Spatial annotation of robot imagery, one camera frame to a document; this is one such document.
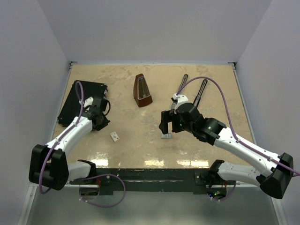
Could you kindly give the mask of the staple strips pack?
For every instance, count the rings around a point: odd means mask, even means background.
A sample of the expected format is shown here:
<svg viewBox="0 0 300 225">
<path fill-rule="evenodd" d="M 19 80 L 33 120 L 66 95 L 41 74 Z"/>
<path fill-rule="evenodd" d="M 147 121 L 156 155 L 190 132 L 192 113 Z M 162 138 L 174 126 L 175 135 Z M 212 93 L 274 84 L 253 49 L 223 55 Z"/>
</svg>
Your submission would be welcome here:
<svg viewBox="0 0 300 225">
<path fill-rule="evenodd" d="M 172 134 L 171 133 L 167 133 L 167 134 L 162 134 L 161 135 L 162 139 L 172 139 Z"/>
</svg>

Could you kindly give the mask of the small white card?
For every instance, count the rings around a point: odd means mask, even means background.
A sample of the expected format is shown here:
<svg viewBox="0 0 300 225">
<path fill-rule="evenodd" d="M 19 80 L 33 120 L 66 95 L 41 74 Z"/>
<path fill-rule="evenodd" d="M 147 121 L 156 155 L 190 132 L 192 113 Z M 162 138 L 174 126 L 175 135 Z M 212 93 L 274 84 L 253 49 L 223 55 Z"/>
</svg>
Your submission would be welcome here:
<svg viewBox="0 0 300 225">
<path fill-rule="evenodd" d="M 118 141 L 120 138 L 116 132 L 110 133 L 111 138 L 113 139 L 114 142 Z"/>
</svg>

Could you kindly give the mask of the grey black stapler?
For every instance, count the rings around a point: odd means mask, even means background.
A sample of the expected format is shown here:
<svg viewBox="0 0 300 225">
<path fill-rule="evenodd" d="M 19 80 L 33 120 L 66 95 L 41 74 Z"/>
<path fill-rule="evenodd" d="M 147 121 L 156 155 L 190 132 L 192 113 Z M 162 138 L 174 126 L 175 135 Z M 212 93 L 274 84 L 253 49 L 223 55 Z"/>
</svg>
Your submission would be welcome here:
<svg viewBox="0 0 300 225">
<path fill-rule="evenodd" d="M 188 81 L 188 74 L 184 74 L 184 76 L 183 76 L 183 78 L 182 78 L 182 80 L 181 80 L 181 83 L 180 83 L 180 85 L 179 85 L 179 87 L 178 87 L 177 92 L 181 91 L 182 87 L 186 84 L 187 81 Z M 175 108 L 175 103 L 172 102 L 172 105 L 171 105 L 171 107 L 170 107 L 170 110 L 173 110 L 174 108 Z"/>
</svg>

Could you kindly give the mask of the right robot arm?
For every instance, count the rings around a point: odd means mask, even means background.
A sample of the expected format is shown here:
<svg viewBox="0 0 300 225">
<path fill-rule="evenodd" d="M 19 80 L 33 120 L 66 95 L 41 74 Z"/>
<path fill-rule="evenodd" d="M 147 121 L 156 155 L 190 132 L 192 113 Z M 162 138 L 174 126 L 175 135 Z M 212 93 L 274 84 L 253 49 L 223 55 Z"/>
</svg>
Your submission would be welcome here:
<svg viewBox="0 0 300 225">
<path fill-rule="evenodd" d="M 197 140 L 224 149 L 248 163 L 236 165 L 217 160 L 210 167 L 209 179 L 214 184 L 224 180 L 241 181 L 259 187 L 267 195 L 282 199 L 293 177 L 293 157 L 278 155 L 248 140 L 233 135 L 229 127 L 215 118 L 205 118 L 192 103 L 184 103 L 176 110 L 161 112 L 159 129 L 168 133 L 187 131 Z"/>
</svg>

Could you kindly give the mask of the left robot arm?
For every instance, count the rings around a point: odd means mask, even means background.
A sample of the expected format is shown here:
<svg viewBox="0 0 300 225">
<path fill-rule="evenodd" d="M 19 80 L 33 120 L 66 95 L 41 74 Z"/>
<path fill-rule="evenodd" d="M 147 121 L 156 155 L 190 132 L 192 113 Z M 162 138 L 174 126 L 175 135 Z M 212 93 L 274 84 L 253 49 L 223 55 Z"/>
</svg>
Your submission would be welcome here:
<svg viewBox="0 0 300 225">
<path fill-rule="evenodd" d="M 87 160 L 68 163 L 67 157 L 88 133 L 100 131 L 109 124 L 106 116 L 111 103 L 102 97 L 90 97 L 79 103 L 79 115 L 70 125 L 47 144 L 38 144 L 32 150 L 29 181 L 40 188 L 61 190 L 66 183 L 76 179 L 82 179 L 87 184 L 97 179 L 94 163 Z"/>
</svg>

